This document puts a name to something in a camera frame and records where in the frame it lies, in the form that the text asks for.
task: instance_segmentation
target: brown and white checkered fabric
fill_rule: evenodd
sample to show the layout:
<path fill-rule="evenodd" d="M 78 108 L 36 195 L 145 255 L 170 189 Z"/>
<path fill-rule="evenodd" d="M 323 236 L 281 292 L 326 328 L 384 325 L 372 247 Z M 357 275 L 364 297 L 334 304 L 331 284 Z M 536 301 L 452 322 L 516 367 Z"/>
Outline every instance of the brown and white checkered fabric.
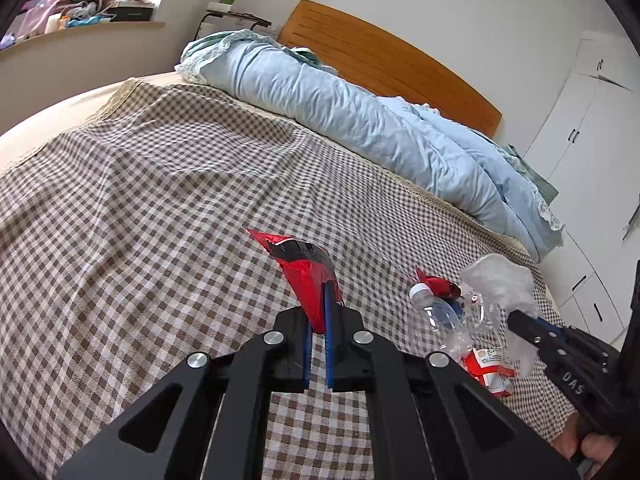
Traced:
<path fill-rule="evenodd" d="M 409 350 L 414 267 L 451 280 L 499 238 L 302 126 L 212 88 L 140 84 L 0 179 L 0 416 L 55 470 L 194 350 L 238 350 L 297 305 L 246 227 L 327 248 L 346 303 Z M 264 478 L 372 478 L 364 394 L 274 394 Z M 541 435 L 570 411 L 542 364 L 507 405 Z"/>

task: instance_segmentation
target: screw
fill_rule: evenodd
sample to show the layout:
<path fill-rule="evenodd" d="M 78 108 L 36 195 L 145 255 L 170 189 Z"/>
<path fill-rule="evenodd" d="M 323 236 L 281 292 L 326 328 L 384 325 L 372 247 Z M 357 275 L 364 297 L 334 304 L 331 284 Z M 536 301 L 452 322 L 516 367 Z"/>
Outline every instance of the screw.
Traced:
<path fill-rule="evenodd" d="M 264 339 L 264 342 L 267 343 L 267 345 L 279 345 L 284 341 L 284 334 L 277 330 L 271 330 L 270 332 L 267 332 L 262 339 Z"/>
<path fill-rule="evenodd" d="M 358 330 L 353 334 L 353 340 L 361 345 L 368 345 L 373 341 L 373 334 L 368 330 Z"/>
<path fill-rule="evenodd" d="M 444 368 L 449 364 L 449 356 L 442 352 L 434 352 L 429 356 L 431 366 L 436 368 Z"/>
<path fill-rule="evenodd" d="M 196 352 L 195 354 L 191 354 L 187 357 L 187 364 L 191 368 L 202 368 L 205 364 L 207 364 L 207 355 L 202 352 Z"/>

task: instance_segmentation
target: white bottle cap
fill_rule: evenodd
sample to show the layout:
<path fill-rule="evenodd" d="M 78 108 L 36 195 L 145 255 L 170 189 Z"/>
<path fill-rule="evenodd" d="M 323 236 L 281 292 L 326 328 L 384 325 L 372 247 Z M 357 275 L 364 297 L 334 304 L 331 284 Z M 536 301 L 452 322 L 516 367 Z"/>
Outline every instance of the white bottle cap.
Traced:
<path fill-rule="evenodd" d="M 428 294 L 431 294 L 433 296 L 433 292 L 429 288 L 429 285 L 427 285 L 426 283 L 420 282 L 420 283 L 416 283 L 414 286 L 412 286 L 411 290 L 409 291 L 409 300 L 412 300 L 414 298 L 414 296 L 416 294 L 418 294 L 418 292 L 420 292 L 422 290 L 426 290 L 428 292 Z"/>

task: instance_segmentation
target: human hand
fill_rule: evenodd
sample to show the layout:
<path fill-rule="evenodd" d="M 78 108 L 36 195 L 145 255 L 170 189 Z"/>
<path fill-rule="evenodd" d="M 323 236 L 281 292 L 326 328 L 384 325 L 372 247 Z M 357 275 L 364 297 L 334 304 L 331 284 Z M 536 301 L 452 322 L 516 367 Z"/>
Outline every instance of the human hand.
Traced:
<path fill-rule="evenodd" d="M 611 436 L 590 433 L 580 442 L 577 430 L 578 418 L 578 412 L 573 412 L 569 415 L 564 424 L 564 430 L 556 436 L 552 445 L 556 451 L 567 460 L 578 451 L 579 446 L 582 454 L 594 461 L 593 466 L 591 466 L 587 475 L 584 477 L 585 479 L 589 479 L 596 474 L 596 471 L 600 469 L 602 464 L 604 464 L 611 453 L 613 453 L 613 450 L 618 445 L 618 440 Z"/>

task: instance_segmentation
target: wooden headboard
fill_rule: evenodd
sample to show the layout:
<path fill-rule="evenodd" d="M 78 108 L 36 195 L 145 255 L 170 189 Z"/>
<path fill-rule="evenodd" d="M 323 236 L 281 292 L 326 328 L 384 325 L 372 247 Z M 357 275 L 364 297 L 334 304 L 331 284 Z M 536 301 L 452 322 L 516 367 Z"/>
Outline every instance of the wooden headboard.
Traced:
<path fill-rule="evenodd" d="M 428 103 L 446 118 L 489 137 L 502 117 L 474 88 L 432 57 L 340 10 L 300 0 L 278 42 L 310 48 L 340 76 L 374 94 Z"/>

